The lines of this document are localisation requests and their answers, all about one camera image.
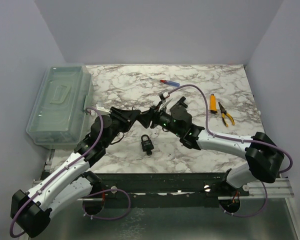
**white wall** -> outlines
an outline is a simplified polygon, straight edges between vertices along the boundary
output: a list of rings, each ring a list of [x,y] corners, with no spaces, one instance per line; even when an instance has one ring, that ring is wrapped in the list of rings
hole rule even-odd
[[[12,195],[29,189],[46,160],[26,125],[46,67],[64,61],[32,0],[0,0],[0,240],[10,239]]]
[[[267,134],[294,159],[287,175],[300,211],[300,0],[283,2],[246,72]]]
[[[283,0],[34,0],[67,62],[247,64]]]

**marble surface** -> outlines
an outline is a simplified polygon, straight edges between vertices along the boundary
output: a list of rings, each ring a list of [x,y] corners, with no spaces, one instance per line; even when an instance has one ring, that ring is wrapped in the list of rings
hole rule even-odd
[[[209,114],[209,128],[213,131],[234,135],[254,135],[263,132],[259,111],[256,108],[248,79],[242,65],[88,65],[93,76],[93,104],[103,101],[108,109],[116,107],[141,111],[159,102],[158,93],[171,90],[159,80],[172,80],[195,84],[202,89],[208,100],[214,94],[235,120],[235,126],[225,127],[220,111]],[[171,95],[172,105],[186,97],[192,122],[205,126],[206,109],[203,97],[192,87],[183,88]],[[141,135],[150,136],[154,145],[151,156],[142,151]],[[70,150],[56,150],[52,171],[70,155]],[[90,170],[95,173],[206,173],[225,172],[242,165],[245,160],[213,150],[195,150],[183,147],[179,139],[161,127],[144,129],[136,122],[123,140],[111,145],[106,155]]]

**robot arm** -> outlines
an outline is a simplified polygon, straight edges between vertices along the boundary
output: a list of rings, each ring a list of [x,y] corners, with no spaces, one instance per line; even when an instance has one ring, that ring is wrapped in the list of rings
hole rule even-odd
[[[257,132],[255,136],[234,136],[213,132],[241,141],[217,138],[208,133],[204,127],[192,123],[192,116],[186,110],[188,106],[184,103],[185,99],[182,97],[170,109],[170,114],[166,112],[166,106],[161,107],[162,102],[145,112],[112,107],[110,115],[102,116],[103,132],[99,142],[85,154],[101,131],[101,121],[97,117],[91,126],[90,134],[78,144],[74,153],[62,166],[28,192],[19,190],[13,195],[11,217],[14,219],[20,208],[33,198],[16,218],[16,222],[33,238],[48,226],[50,219],[61,209],[92,191],[102,190],[100,179],[94,173],[86,171],[106,154],[106,148],[114,138],[119,133],[128,132],[135,121],[140,122],[145,128],[153,129],[156,126],[165,128],[180,138],[180,142],[189,149],[215,150],[246,159],[246,164],[229,169],[225,173],[222,184],[226,188],[238,189],[257,179],[266,183],[275,181],[284,155],[271,147],[243,141],[252,138],[274,145],[265,133]],[[48,186],[41,191],[41,187],[47,183]]]

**transparent plastic box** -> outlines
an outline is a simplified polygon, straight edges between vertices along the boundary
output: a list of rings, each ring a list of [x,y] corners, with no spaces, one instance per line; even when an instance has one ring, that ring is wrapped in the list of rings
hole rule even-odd
[[[85,108],[93,96],[84,65],[53,66],[45,72],[26,132],[47,149],[73,149],[88,131]]]

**black cable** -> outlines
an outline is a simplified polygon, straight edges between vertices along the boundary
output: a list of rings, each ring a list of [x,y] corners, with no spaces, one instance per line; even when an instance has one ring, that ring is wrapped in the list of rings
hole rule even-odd
[[[125,134],[123,133],[123,136],[118,141],[112,142],[112,143],[110,143],[110,145],[114,145],[114,144],[120,143],[121,140],[124,139],[124,137],[125,137]]]

